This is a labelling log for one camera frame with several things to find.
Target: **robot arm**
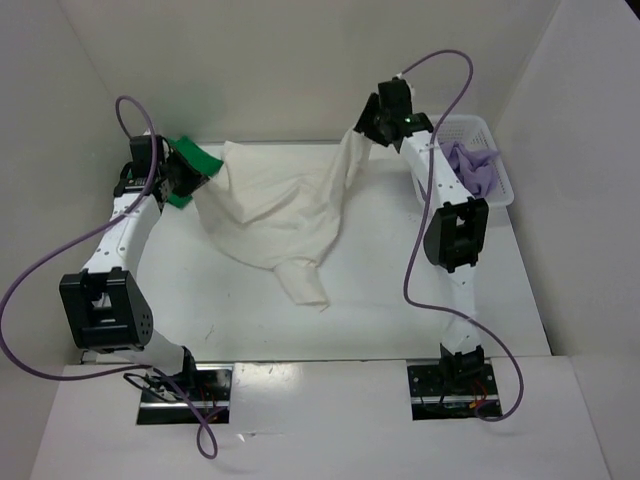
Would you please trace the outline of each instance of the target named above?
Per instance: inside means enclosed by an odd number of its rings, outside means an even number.
[[[425,187],[429,154],[434,150],[431,219],[423,239],[424,251],[429,262],[439,267],[451,306],[475,318],[474,276],[487,226],[486,201],[475,199],[458,181],[437,140],[431,144],[433,126],[424,113],[413,113],[411,90],[405,80],[380,83],[355,130],[383,146],[392,144]],[[440,366],[450,382],[475,375],[484,364],[477,329],[454,315],[447,319],[440,350]]]
[[[171,193],[187,196],[208,178],[193,169],[179,152],[157,137],[154,186],[134,211],[102,237],[79,273],[64,275],[60,295],[78,348],[113,353],[131,362],[157,367],[188,382],[195,362],[191,353],[153,328],[153,313],[135,276],[151,229]],[[140,195],[151,166],[151,137],[131,139],[133,161],[125,166],[114,189],[112,218]]]

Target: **white cloth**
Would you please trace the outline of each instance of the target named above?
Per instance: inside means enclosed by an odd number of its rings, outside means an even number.
[[[333,159],[268,153],[226,142],[224,166],[193,197],[215,246],[254,267],[273,270],[300,305],[329,305],[316,267],[340,229],[342,199],[371,141],[349,130]]]

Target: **purple cloth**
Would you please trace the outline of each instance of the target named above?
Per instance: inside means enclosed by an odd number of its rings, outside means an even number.
[[[469,151],[461,142],[443,143],[440,148],[458,180],[477,198],[484,198],[498,183],[498,174],[491,160],[495,150]]]

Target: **red wire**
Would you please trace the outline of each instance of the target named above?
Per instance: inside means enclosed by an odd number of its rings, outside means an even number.
[[[200,387],[200,395],[202,395],[202,403],[204,403],[204,406],[206,408],[205,412],[209,413],[209,405],[207,404],[207,400],[204,396],[204,390],[202,390],[202,387]]]
[[[216,399],[213,397],[213,390],[211,389],[211,385],[209,385],[208,383],[204,384],[205,387],[207,387],[207,392],[209,392],[209,396],[211,397],[211,404],[213,405],[213,408],[216,408]],[[214,422],[218,419],[218,415],[214,415],[211,418],[211,421]]]
[[[478,380],[476,378],[476,383],[478,384],[478,386],[482,389],[482,402],[484,402],[487,399],[487,396],[489,395],[489,392],[487,391],[487,387],[485,387],[482,382],[480,380]]]

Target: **white plastic basket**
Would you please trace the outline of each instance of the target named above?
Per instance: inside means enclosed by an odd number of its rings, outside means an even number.
[[[431,122],[435,125],[440,119],[439,116],[431,117]],[[489,148],[497,150],[496,143],[493,141],[491,132],[487,123],[476,115],[449,115],[438,132],[438,143],[446,142],[462,142],[469,150],[481,150]],[[492,166],[498,174],[498,184],[489,192],[486,200],[489,207],[506,207],[513,203],[513,189],[507,177],[507,172],[502,164],[500,156],[496,157],[492,162]],[[418,201],[424,205],[420,187],[415,177],[413,177],[413,186],[418,196]]]

